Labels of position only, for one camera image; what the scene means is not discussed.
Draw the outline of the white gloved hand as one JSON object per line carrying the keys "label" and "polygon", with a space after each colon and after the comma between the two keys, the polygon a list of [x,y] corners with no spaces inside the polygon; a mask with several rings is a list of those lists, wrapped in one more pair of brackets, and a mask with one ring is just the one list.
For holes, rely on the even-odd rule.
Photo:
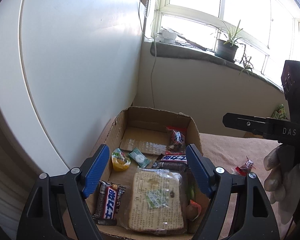
{"label": "white gloved hand", "polygon": [[300,163],[283,173],[279,156],[291,157],[294,147],[279,145],[263,160],[264,168],[270,174],[264,181],[264,189],[270,192],[270,203],[278,203],[279,217],[282,224],[287,224],[300,203]]}

